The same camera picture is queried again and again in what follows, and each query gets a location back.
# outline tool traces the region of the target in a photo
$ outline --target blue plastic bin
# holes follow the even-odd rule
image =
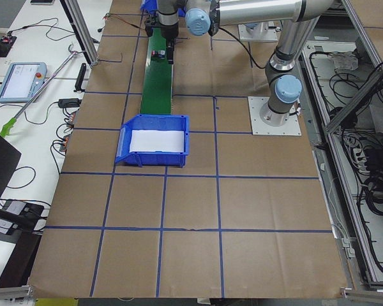
[[[152,13],[158,10],[158,4],[156,3],[156,0],[143,0],[140,9]],[[179,9],[178,12],[180,17],[184,17],[185,13],[182,9]]]
[[[130,152],[132,132],[138,131],[183,131],[183,152]],[[124,123],[119,135],[115,163],[143,165],[176,165],[183,167],[189,154],[189,117],[187,115],[137,115]]]

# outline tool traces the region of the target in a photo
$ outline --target metal mounting plate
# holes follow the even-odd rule
[[[269,27],[274,26],[274,22],[270,21],[268,23]],[[247,28],[244,24],[238,25],[238,33],[240,34],[241,41],[261,41],[263,43],[274,43],[278,41],[276,31],[274,29],[268,29],[266,32],[260,31],[247,31]]]
[[[266,136],[301,136],[301,128],[297,116],[290,116],[283,126],[269,126],[260,118],[262,105],[268,102],[269,97],[248,97],[250,119],[253,135]]]

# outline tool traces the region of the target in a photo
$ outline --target metal rod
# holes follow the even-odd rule
[[[26,298],[30,295],[30,286],[22,286],[17,288],[0,288],[0,300],[7,300],[9,298]]]
[[[345,295],[345,298],[354,302],[370,302],[383,304],[383,292],[356,291],[351,289],[344,289],[343,294]]]
[[[250,22],[314,19],[323,14],[333,0],[220,0],[220,25]]]
[[[276,53],[269,61],[274,69],[278,71],[289,71],[294,67],[318,19],[319,17],[300,22],[286,20],[283,23],[281,38],[276,47]]]
[[[87,63],[91,66],[99,63],[98,54],[96,53],[92,37],[86,26],[84,16],[79,8],[77,0],[60,0],[64,12],[71,24],[78,43],[84,52]]]

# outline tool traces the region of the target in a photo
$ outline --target black cable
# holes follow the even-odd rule
[[[353,98],[353,96],[346,96],[344,94],[340,94],[339,92],[336,91],[336,85],[337,84],[340,84],[340,83],[345,83],[357,90],[359,90],[359,86],[357,83],[355,83],[354,81],[350,80],[349,79],[349,76],[352,76],[354,78],[357,78],[356,75],[353,75],[352,73],[336,73],[334,74],[330,79],[329,79],[329,87],[331,88],[331,90],[333,91],[333,94],[334,96],[336,97],[336,99],[338,99],[338,101],[340,103],[342,103],[343,105],[346,105],[345,102],[342,101],[341,98],[346,98],[346,99],[351,99]]]
[[[21,106],[21,105],[16,105],[16,104],[3,104],[3,105],[0,105],[0,108],[2,108],[2,107],[5,107],[5,106],[17,106],[17,107],[23,107],[23,106]]]
[[[52,25],[47,25],[47,24],[41,24],[42,22],[44,21],[51,21],[51,20],[55,20],[54,24]],[[63,40],[65,38],[68,38],[70,36],[73,36],[75,33],[71,30],[68,30],[68,29],[64,29],[63,27],[58,27],[56,25],[58,25],[58,22],[59,22],[59,19],[54,17],[54,18],[48,18],[48,19],[42,19],[40,20],[39,22],[36,22],[34,24],[29,24],[29,25],[25,25],[23,27],[20,27],[18,29],[14,29],[14,30],[11,30],[11,31],[8,31],[6,33],[7,36],[11,36],[13,34],[13,32],[15,31],[20,31],[20,30],[24,30],[24,29],[28,29],[30,27],[49,27],[50,29],[45,33],[45,37],[47,37],[48,39],[52,40],[52,41],[60,41],[60,40]],[[53,29],[58,29],[58,30],[62,30],[62,31],[65,31],[65,32],[68,32],[68,33],[71,33],[69,35],[66,35],[66,36],[63,36],[61,38],[51,38],[49,36],[50,32],[53,30]],[[91,38],[93,43],[100,43],[98,40],[94,39],[94,38]]]
[[[119,16],[118,14],[113,14],[113,13],[106,13],[105,16],[103,17],[104,20],[108,20],[109,17],[114,17],[122,22],[124,22],[125,24],[128,24],[129,26],[132,26],[136,29],[140,29],[140,30],[145,30],[143,27],[139,27],[138,25],[136,24],[132,24],[131,22],[129,21],[126,21],[124,18],[122,18],[121,16]]]
[[[345,129],[342,129],[342,136],[341,136],[341,144],[342,146],[344,145],[344,140],[343,140],[343,137],[344,137],[344,133],[345,133]],[[369,178],[366,179],[364,182],[362,182],[360,176],[357,174],[357,171],[355,171],[354,169],[354,165],[352,164],[352,161],[349,160],[349,156],[347,154],[347,150],[346,148],[343,148],[343,151],[348,159],[348,162],[349,164],[351,165],[351,168],[353,170],[353,174],[356,178],[356,181],[359,181],[360,184],[362,185],[362,189],[359,188],[359,184],[356,184],[357,186],[357,199],[356,199],[356,205],[357,205],[357,209],[358,209],[358,212],[359,212],[359,216],[361,218],[361,222],[362,222],[362,225],[363,225],[363,229],[364,229],[364,232],[366,233],[366,237],[368,239],[368,245],[369,245],[369,250],[370,250],[370,253],[372,254],[372,257],[373,257],[373,260],[377,266],[377,268],[383,273],[383,266],[382,266],[382,263],[379,261],[379,259],[377,258],[377,255],[376,255],[376,252],[375,252],[375,249],[374,249],[374,246],[373,246],[373,240],[372,240],[372,233],[370,232],[370,229],[369,227],[367,226],[368,222],[366,222],[366,220],[364,219],[364,216],[363,216],[363,212],[362,212],[362,209],[361,209],[361,205],[362,205],[362,201],[365,200],[366,201],[366,204],[368,205],[368,208],[370,210],[372,210],[372,212],[374,214],[379,214],[379,215],[383,215],[383,211],[379,210],[376,206],[375,206],[375,202],[382,202],[383,203],[383,196],[377,196],[375,193],[379,192],[379,194],[383,194],[383,184],[381,185],[380,188],[375,188],[375,180],[377,177],[382,177],[381,179],[383,180],[383,174],[380,173],[370,173],[369,175]]]
[[[58,174],[61,174],[61,170],[59,169],[58,162],[57,162],[57,159],[56,159],[56,157],[55,157],[55,155],[54,155],[53,150],[55,150],[58,154],[60,154],[60,155],[62,155],[62,156],[65,156],[65,155],[62,154],[60,151],[57,150],[55,144],[62,145],[62,143],[59,142],[59,140],[54,140],[54,141],[51,143],[51,145],[50,145],[50,153],[51,153],[52,159],[54,160],[54,162],[55,162],[55,164],[56,164]]]
[[[25,214],[33,214],[35,215],[36,217],[38,217],[37,220],[47,220],[47,217],[43,217],[42,215],[40,215],[39,213],[35,212],[33,209],[28,209],[27,211],[24,211]]]
[[[367,226],[367,222],[366,220],[364,219],[364,216],[363,216],[363,213],[362,213],[362,208],[361,208],[361,205],[362,205],[362,192],[360,194],[358,194],[357,196],[357,201],[356,201],[356,204],[357,204],[357,210],[359,212],[359,216],[361,218],[361,221],[362,221],[362,225],[363,225],[363,229],[364,229],[364,232],[366,233],[366,236],[367,236],[367,239],[368,239],[368,245],[369,245],[369,250],[370,250],[370,253],[372,254],[372,257],[373,257],[373,260],[377,266],[377,268],[383,273],[383,266],[382,266],[382,263],[379,261],[379,259],[377,258],[377,255],[376,255],[376,252],[375,252],[375,248],[373,247],[373,241],[372,241],[372,233],[370,232],[370,229],[369,227]]]
[[[322,52],[322,51],[315,51],[315,52],[312,52],[310,55],[309,55],[309,62],[311,64],[311,69],[312,69],[312,72],[313,72],[313,75],[315,75],[315,81],[317,83],[317,86],[319,88],[319,92],[320,92],[320,95],[322,96],[322,100],[324,101],[325,103],[325,107],[328,111],[331,110],[331,108],[335,108],[335,106],[326,98],[325,94],[324,94],[324,90],[319,82],[319,77],[318,77],[318,73],[317,73],[317,70],[316,70],[316,67],[315,65],[313,64],[313,56],[314,55],[317,55],[317,54],[323,54],[323,55],[331,55],[332,53],[331,52]]]
[[[26,121],[29,122],[29,123],[32,123],[32,124],[36,124],[36,125],[42,125],[44,123],[47,122],[47,120],[49,119],[49,112],[50,112],[50,107],[54,104],[58,104],[58,102],[53,102],[49,105],[49,107],[47,107],[47,112],[46,112],[46,116],[45,116],[45,119],[43,122],[33,122],[33,121],[30,121],[28,118],[27,118],[27,112],[24,112],[24,117],[26,118]]]
[[[65,117],[69,117],[71,115],[71,113],[67,111],[66,108],[63,108],[63,114]]]
[[[260,65],[257,64],[257,62],[255,61],[254,57],[252,56],[251,52],[248,50],[248,48],[241,42],[241,40],[238,39],[237,36],[235,36],[234,34],[232,34],[230,31],[222,28],[222,27],[218,27],[219,30],[222,30],[223,32],[226,32],[228,35],[230,35],[231,37],[233,37],[236,41],[239,42],[240,45],[243,46],[243,48],[246,50],[247,54],[250,56],[250,59],[252,60],[252,62],[254,63],[254,65],[259,68],[259,69],[265,69],[266,67],[262,67]]]
[[[60,140],[65,140],[65,138],[64,137],[61,137],[61,136],[59,136],[59,134],[58,134],[58,132],[59,132],[59,129],[62,127],[62,126],[68,126],[68,124],[67,123],[63,123],[63,124],[61,124],[59,127],[57,127],[57,129],[56,129],[56,135],[57,135],[57,137],[60,139]]]
[[[30,167],[30,166],[23,166],[23,167],[20,167],[20,168],[17,168],[16,170],[14,170],[14,173],[15,173],[16,171],[21,170],[21,169],[31,169],[31,170],[33,171],[33,178],[32,178],[28,183],[26,183],[26,184],[23,185],[23,186],[20,186],[20,187],[11,187],[11,186],[7,186],[7,188],[10,188],[10,189],[22,189],[22,188],[27,187],[29,184],[31,184],[31,183],[34,181],[34,179],[35,179],[36,176],[37,176],[37,172],[36,172],[36,170],[35,170],[33,167]]]

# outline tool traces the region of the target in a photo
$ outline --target white device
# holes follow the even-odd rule
[[[44,62],[14,62],[0,87],[0,103],[28,102],[45,81]]]

